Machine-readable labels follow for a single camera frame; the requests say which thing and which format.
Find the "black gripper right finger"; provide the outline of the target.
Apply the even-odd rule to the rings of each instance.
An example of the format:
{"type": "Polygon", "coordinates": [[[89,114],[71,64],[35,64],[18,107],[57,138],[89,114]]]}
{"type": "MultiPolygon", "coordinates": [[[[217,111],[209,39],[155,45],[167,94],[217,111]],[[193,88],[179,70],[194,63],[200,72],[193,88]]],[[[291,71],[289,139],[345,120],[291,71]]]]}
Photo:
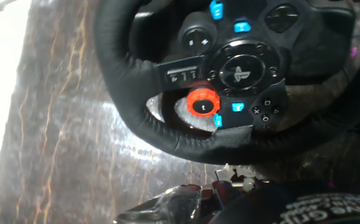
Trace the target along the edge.
{"type": "Polygon", "coordinates": [[[255,173],[245,167],[238,166],[235,168],[238,177],[243,181],[242,188],[249,192],[255,188],[255,173]]]}

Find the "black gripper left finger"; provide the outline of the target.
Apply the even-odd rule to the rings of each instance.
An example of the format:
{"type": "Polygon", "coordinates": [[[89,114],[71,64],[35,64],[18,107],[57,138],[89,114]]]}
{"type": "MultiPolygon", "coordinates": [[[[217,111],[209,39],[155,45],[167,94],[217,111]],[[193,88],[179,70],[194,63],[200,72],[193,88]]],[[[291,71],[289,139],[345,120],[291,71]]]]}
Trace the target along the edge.
{"type": "Polygon", "coordinates": [[[241,196],[229,165],[215,171],[207,185],[182,184],[145,201],[114,218],[116,224],[209,223],[226,205],[241,196]]]}

